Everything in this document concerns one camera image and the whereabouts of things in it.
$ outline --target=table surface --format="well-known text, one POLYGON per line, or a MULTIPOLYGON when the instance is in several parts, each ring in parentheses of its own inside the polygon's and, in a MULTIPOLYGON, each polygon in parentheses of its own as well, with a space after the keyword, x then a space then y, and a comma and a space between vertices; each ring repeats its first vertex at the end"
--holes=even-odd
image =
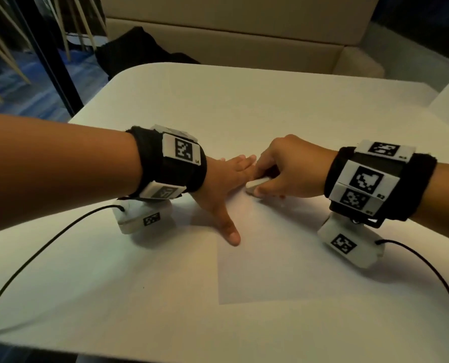
MULTIPOLYGON (((449 126, 427 109, 435 96, 418 83, 152 64, 119 74, 72 123, 184 129, 214 157, 260 154, 276 136, 294 133, 334 149, 363 138, 414 145, 449 162, 449 126)), ((41 254, 0 299, 0 342, 181 363, 449 362, 448 296, 425 265, 406 251, 392 251, 393 245, 385 258, 397 265, 395 279, 377 283, 411 292, 356 290, 220 304, 220 247, 230 265, 256 257, 270 257, 276 265, 272 254, 249 251, 263 241, 265 254, 276 247, 293 255, 303 234, 319 242, 314 226, 305 224, 302 235, 288 231, 293 226, 284 216, 268 226, 287 237, 271 242, 260 233, 263 239, 256 239, 256 222, 247 227, 237 219, 245 201, 251 212, 263 206, 242 194, 232 201, 230 215, 244 234, 238 248, 224 243, 188 195, 174 203, 174 220, 165 232, 145 237, 120 234, 111 210, 92 215, 41 254)), ((324 198, 304 205, 310 216, 315 210, 326 213, 324 198)), ((1 231, 0 287, 48 239, 97 206, 1 231)), ((385 222, 378 232, 415 248, 449 282, 449 239, 410 221, 385 222)), ((289 272, 286 260, 281 265, 272 270, 277 277, 289 272)), ((266 264, 257 267, 270 272, 266 264)), ((344 267, 346 274, 358 272, 344 267)))

